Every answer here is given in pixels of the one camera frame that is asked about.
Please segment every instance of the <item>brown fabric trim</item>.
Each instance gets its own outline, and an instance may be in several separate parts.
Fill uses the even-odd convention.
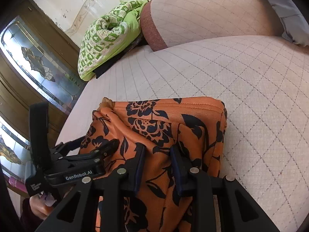
[[[142,10],[140,18],[140,26],[143,35],[153,51],[159,51],[167,48],[166,43],[161,37],[160,33],[155,26],[150,11],[151,1],[149,1]]]

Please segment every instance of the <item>green patterned blanket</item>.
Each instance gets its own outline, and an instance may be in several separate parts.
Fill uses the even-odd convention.
[[[123,51],[141,32],[139,17],[147,0],[123,1],[107,15],[96,19],[81,42],[78,73],[89,81],[98,66]]]

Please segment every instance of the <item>grid pattern fabric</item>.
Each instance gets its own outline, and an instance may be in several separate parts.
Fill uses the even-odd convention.
[[[214,37],[283,32],[267,0],[152,0],[150,10],[168,47]]]
[[[210,96],[228,110],[221,176],[232,174],[280,231],[309,212],[309,48],[273,36],[134,49],[82,92],[58,138],[83,136],[102,97]]]

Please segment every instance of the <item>decorative wall border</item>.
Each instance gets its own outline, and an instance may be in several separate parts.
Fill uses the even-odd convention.
[[[68,36],[72,36],[78,31],[78,29],[81,26],[82,22],[84,21],[86,15],[89,13],[88,8],[92,7],[95,2],[96,2],[96,0],[85,0],[84,4],[82,5],[81,9],[79,10],[79,12],[78,12],[78,14],[75,18],[72,26],[65,31],[65,33]]]

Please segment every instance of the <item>pillow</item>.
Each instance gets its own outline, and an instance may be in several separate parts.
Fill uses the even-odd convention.
[[[120,53],[139,35],[140,11],[146,3],[147,0],[122,2],[89,26],[78,58],[81,79],[89,81],[95,68]]]
[[[292,0],[268,0],[280,18],[282,37],[295,44],[309,45],[309,25]]]
[[[154,51],[207,38],[283,32],[267,0],[152,0],[140,25]]]

